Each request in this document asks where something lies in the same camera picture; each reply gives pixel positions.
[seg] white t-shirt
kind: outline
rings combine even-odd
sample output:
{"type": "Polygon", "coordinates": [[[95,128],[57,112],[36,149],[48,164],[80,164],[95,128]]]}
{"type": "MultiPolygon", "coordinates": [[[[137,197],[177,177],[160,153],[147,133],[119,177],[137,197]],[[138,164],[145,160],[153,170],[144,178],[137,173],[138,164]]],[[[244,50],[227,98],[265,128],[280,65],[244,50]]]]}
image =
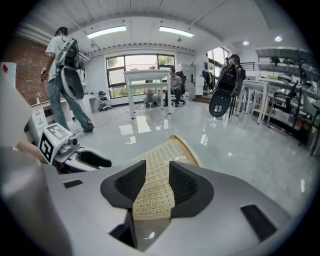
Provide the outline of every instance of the white t-shirt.
{"type": "MultiPolygon", "coordinates": [[[[45,54],[49,55],[50,53],[54,53],[55,55],[57,55],[59,48],[62,49],[66,41],[68,41],[68,38],[64,35],[55,36],[50,40],[48,47],[45,50],[45,54]]],[[[58,71],[56,66],[56,59],[54,59],[49,71],[48,81],[56,78],[57,75],[58,75],[58,71]]]]}

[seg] brick wall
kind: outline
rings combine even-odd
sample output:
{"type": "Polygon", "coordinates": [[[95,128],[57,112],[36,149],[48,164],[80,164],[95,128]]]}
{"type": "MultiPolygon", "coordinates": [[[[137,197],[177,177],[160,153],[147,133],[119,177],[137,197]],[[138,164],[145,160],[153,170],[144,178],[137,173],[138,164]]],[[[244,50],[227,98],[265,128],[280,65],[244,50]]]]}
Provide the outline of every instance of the brick wall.
{"type": "Polygon", "coordinates": [[[48,82],[40,80],[41,70],[47,66],[46,46],[40,43],[14,37],[2,56],[2,62],[15,62],[15,87],[29,103],[36,104],[36,93],[40,93],[40,102],[48,101],[48,82]]]}

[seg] person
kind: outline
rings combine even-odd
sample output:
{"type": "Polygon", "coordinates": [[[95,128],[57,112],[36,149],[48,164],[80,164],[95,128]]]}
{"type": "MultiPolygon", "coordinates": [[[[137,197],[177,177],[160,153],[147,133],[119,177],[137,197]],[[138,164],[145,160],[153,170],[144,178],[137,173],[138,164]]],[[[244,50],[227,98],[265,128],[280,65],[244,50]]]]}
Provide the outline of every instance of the person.
{"type": "Polygon", "coordinates": [[[17,149],[23,152],[28,152],[34,157],[36,157],[41,164],[46,164],[47,161],[44,159],[42,154],[40,153],[40,150],[33,144],[31,144],[29,141],[24,139],[19,139],[17,144],[17,149]]]}
{"type": "Polygon", "coordinates": [[[233,69],[231,68],[231,65],[235,66],[236,70],[236,77],[237,80],[235,81],[235,86],[231,92],[231,96],[239,96],[243,80],[246,79],[246,71],[243,69],[243,67],[240,65],[240,57],[237,54],[232,54],[229,59],[226,59],[226,64],[224,64],[220,70],[220,76],[214,76],[215,79],[218,79],[218,82],[216,83],[218,85],[220,79],[225,73],[233,73],[233,69]]]}
{"type": "Polygon", "coordinates": [[[159,94],[153,90],[152,88],[148,88],[146,89],[146,91],[144,92],[144,98],[143,98],[143,102],[145,104],[145,106],[149,106],[149,103],[153,103],[153,106],[157,106],[158,102],[159,102],[159,94]]]}
{"type": "Polygon", "coordinates": [[[67,35],[68,29],[66,27],[60,27],[56,31],[55,37],[51,39],[45,50],[45,54],[49,56],[49,59],[46,65],[46,72],[43,76],[44,79],[48,79],[48,96],[50,100],[50,106],[54,113],[54,120],[67,130],[69,130],[65,115],[60,104],[60,93],[62,93],[66,101],[69,103],[74,117],[80,122],[80,125],[83,128],[84,132],[92,132],[94,126],[91,119],[83,112],[79,103],[76,100],[72,99],[66,93],[63,87],[61,74],[56,67],[56,54],[68,40],[67,35]]]}
{"type": "MultiPolygon", "coordinates": [[[[176,70],[172,67],[170,68],[170,77],[171,77],[171,94],[175,95],[175,107],[179,107],[179,100],[182,94],[181,85],[182,80],[180,76],[176,75],[176,70]]],[[[165,92],[164,107],[168,106],[168,91],[165,92]]]]}

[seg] ceiling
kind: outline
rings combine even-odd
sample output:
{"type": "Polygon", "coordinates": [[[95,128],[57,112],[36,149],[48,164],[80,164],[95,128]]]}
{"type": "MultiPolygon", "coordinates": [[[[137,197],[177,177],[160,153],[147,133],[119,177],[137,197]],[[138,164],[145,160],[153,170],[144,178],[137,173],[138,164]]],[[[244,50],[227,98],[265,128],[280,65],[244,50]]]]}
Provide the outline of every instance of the ceiling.
{"type": "Polygon", "coordinates": [[[219,46],[241,52],[245,40],[255,42],[250,47],[260,47],[261,35],[263,44],[271,44],[274,35],[291,35],[296,29],[271,0],[43,0],[25,17],[16,33],[47,44],[59,27],[68,27],[68,37],[77,39],[81,50],[92,52],[93,56],[138,46],[192,55],[219,46]],[[124,25],[126,31],[92,40],[87,37],[124,25]],[[160,26],[194,36],[181,35],[182,41],[177,41],[179,35],[159,31],[160,26]]]}

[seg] human hand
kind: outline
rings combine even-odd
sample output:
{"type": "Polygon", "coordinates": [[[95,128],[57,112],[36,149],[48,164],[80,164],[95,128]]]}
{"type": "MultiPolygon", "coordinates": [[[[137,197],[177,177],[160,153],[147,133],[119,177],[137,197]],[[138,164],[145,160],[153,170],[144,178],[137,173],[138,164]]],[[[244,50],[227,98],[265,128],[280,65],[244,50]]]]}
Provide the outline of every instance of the human hand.
{"type": "Polygon", "coordinates": [[[45,72],[42,74],[42,77],[43,77],[43,80],[47,80],[47,79],[48,79],[48,72],[45,71],[45,72]]]}

